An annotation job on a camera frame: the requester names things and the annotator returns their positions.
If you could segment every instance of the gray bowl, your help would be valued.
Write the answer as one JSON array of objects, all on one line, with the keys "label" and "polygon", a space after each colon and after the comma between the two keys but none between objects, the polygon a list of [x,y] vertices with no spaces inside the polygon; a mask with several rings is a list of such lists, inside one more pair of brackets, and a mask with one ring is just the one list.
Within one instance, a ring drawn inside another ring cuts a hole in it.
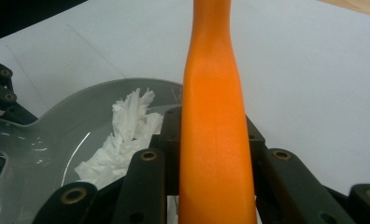
[{"label": "gray bowl", "polygon": [[73,94],[30,125],[0,119],[0,224],[31,223],[62,185],[78,180],[74,168],[88,160],[112,133],[112,105],[140,88],[154,91],[150,112],[180,105],[181,86],[146,78],[103,83]]}]

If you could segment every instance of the orange carrot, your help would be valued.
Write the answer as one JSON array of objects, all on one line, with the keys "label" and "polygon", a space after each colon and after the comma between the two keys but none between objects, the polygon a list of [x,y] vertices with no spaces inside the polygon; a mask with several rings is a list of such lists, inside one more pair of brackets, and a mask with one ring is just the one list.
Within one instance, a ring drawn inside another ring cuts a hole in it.
[{"label": "orange carrot", "polygon": [[256,223],[230,0],[194,0],[184,75],[179,223]]}]

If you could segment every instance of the white tissue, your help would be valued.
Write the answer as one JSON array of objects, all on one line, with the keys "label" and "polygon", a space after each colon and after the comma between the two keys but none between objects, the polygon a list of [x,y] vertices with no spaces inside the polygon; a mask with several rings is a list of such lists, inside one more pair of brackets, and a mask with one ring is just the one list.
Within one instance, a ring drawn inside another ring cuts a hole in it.
[{"label": "white tissue", "polygon": [[113,133],[88,161],[75,168],[80,180],[101,189],[125,176],[133,155],[148,148],[152,135],[160,132],[163,116],[146,114],[154,92],[147,90],[142,97],[139,93],[140,89],[136,89],[125,101],[112,106]]}]

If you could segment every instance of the carrot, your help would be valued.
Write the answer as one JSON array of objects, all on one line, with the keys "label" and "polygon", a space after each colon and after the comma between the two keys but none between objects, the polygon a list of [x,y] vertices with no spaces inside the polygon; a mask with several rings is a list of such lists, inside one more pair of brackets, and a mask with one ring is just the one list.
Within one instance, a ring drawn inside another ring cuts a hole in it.
[{"label": "carrot", "polygon": [[179,223],[256,223],[230,0],[194,0],[184,75]]}]

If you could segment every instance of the table surface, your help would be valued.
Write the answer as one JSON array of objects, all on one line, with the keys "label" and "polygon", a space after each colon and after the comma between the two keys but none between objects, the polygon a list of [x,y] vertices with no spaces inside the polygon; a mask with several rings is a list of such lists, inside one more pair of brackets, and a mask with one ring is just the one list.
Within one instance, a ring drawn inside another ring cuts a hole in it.
[{"label": "table surface", "polygon": [[[234,0],[232,40],[247,114],[268,147],[324,185],[370,183],[370,16],[317,1]],[[182,82],[192,1],[89,0],[0,39],[18,102],[42,116],[125,77]]]}]

